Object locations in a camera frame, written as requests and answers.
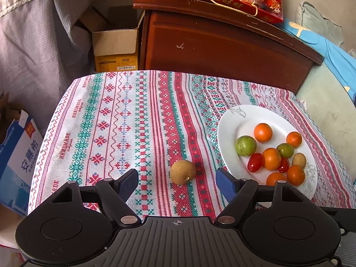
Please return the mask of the green fruit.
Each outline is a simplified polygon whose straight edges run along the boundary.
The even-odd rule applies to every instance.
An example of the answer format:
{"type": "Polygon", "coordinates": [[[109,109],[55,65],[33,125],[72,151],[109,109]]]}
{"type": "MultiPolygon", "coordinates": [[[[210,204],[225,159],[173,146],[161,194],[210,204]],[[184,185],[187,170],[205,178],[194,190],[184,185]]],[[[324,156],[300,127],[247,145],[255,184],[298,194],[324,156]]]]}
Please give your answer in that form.
{"type": "Polygon", "coordinates": [[[257,149],[257,142],[251,136],[240,136],[235,141],[235,150],[239,156],[251,156],[257,149]]]}
{"type": "Polygon", "coordinates": [[[288,143],[279,144],[276,149],[282,158],[291,158],[294,155],[294,148],[288,143]]]}

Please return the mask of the checkered grey curtain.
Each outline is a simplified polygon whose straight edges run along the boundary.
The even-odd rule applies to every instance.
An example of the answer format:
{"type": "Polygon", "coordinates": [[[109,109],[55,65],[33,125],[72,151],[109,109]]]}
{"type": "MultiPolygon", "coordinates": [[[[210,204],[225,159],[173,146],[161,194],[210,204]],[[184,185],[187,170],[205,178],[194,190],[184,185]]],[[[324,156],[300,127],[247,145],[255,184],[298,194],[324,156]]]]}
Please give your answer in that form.
{"type": "Polygon", "coordinates": [[[91,70],[91,37],[76,25],[90,1],[1,0],[1,92],[41,133],[66,89],[91,70]]]}

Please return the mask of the red cherry tomato small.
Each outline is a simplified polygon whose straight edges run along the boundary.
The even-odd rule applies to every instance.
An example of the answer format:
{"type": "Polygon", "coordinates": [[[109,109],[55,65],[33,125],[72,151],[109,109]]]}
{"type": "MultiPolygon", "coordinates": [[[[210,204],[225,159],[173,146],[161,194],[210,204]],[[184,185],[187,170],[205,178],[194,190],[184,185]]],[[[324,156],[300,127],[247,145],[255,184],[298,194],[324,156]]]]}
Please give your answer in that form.
{"type": "Polygon", "coordinates": [[[282,174],[286,173],[289,170],[290,163],[287,158],[282,158],[281,159],[281,164],[278,167],[278,171],[282,174]]]}

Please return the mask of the open cardboard box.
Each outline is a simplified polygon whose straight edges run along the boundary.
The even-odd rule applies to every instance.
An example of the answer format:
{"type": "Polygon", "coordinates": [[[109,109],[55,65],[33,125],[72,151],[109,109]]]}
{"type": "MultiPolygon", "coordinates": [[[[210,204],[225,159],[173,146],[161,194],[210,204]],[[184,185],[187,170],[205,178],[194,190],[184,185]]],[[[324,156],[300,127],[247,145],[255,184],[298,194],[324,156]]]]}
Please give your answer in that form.
{"type": "Polygon", "coordinates": [[[139,66],[144,11],[132,6],[110,7],[103,15],[89,7],[79,18],[92,35],[97,72],[134,71],[139,66]]]}

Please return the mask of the mandarin orange top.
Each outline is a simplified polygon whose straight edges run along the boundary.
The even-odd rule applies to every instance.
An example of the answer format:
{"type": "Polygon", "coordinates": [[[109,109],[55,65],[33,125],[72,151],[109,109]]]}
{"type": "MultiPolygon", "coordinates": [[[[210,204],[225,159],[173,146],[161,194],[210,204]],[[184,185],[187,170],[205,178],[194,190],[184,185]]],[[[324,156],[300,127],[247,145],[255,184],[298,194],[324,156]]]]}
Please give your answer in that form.
{"type": "Polygon", "coordinates": [[[266,142],[269,142],[273,136],[273,130],[271,126],[269,126],[267,123],[259,123],[255,128],[254,128],[254,137],[255,139],[264,144],[266,142]]]}

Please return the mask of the patterned striped tablecloth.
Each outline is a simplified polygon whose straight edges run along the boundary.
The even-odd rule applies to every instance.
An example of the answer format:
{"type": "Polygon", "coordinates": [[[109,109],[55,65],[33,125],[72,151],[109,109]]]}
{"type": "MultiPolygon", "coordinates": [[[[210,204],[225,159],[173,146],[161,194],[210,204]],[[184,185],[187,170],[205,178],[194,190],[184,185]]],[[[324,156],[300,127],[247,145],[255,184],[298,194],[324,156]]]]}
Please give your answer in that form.
{"type": "Polygon", "coordinates": [[[301,133],[316,161],[316,204],[355,207],[350,175],[293,93],[226,78],[135,71],[89,75],[68,87],[39,151],[29,210],[67,181],[93,186],[136,169],[139,185],[129,205],[139,216],[214,217],[226,206],[215,184],[215,171],[224,165],[217,127],[223,113],[240,104],[269,109],[301,133]],[[183,185],[170,178],[178,160],[197,170],[183,185]]]}

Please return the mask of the red cherry tomato large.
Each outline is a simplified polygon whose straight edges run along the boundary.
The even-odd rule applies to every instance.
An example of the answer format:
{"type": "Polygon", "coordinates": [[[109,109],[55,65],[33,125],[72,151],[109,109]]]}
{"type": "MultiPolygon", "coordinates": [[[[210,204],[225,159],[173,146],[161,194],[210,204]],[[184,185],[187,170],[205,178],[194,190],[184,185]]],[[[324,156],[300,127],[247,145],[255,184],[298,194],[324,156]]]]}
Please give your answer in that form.
{"type": "Polygon", "coordinates": [[[250,156],[247,163],[247,170],[254,173],[259,171],[264,166],[264,157],[261,153],[254,153],[250,156]]]}

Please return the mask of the brown longan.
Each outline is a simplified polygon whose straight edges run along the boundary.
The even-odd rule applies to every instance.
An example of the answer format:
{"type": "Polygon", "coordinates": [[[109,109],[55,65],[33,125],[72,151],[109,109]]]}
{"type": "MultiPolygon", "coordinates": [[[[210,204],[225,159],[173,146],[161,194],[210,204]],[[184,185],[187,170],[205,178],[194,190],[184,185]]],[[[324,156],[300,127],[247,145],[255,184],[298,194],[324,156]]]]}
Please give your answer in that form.
{"type": "Polygon", "coordinates": [[[293,166],[299,166],[302,169],[304,169],[306,164],[307,164],[307,159],[306,159],[306,157],[304,156],[303,153],[298,152],[298,153],[296,153],[294,155],[294,157],[292,159],[292,165],[293,166]]]}
{"type": "Polygon", "coordinates": [[[177,185],[183,185],[196,176],[196,166],[187,160],[178,160],[170,169],[171,181],[177,185]]]}

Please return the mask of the mandarin orange hidden front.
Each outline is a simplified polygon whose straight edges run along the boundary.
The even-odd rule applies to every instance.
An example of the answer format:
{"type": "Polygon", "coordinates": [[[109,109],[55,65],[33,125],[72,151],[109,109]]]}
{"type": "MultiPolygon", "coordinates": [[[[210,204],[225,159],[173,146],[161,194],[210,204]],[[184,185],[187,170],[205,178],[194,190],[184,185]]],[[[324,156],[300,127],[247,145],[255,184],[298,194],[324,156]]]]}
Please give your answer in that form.
{"type": "Polygon", "coordinates": [[[292,165],[287,171],[287,181],[293,186],[300,186],[305,180],[305,172],[298,165],[292,165]]]}

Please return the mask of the dark wooden cabinet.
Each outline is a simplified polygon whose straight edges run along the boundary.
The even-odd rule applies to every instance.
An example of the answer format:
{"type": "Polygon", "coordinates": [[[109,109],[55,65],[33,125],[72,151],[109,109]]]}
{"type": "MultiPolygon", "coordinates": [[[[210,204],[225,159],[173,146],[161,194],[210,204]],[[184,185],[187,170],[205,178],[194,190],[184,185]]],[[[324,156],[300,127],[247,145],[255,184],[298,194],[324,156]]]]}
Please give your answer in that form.
{"type": "Polygon", "coordinates": [[[199,0],[133,0],[140,69],[230,78],[297,93],[323,56],[267,22],[199,0]]]}

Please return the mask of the blue white carton box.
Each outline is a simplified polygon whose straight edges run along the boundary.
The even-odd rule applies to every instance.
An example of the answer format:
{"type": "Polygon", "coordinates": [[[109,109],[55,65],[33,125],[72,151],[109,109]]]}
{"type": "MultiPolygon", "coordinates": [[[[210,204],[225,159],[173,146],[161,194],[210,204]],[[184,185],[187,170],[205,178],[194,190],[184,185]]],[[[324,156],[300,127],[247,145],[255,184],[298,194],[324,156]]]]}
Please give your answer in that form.
{"type": "Polygon", "coordinates": [[[33,118],[21,110],[1,143],[1,204],[19,215],[28,212],[35,164],[43,138],[33,118]]]}

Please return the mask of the white floral plate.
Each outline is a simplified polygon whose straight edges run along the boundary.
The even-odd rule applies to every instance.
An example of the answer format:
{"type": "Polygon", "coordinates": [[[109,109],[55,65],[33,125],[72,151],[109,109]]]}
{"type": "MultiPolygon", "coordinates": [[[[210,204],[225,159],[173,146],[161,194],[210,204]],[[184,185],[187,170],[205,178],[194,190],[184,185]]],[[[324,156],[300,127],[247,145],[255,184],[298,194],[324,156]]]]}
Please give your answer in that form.
{"type": "Polygon", "coordinates": [[[235,178],[267,186],[284,179],[313,198],[318,176],[314,157],[301,134],[281,116],[238,105],[221,117],[217,136],[225,166],[235,178]]]}

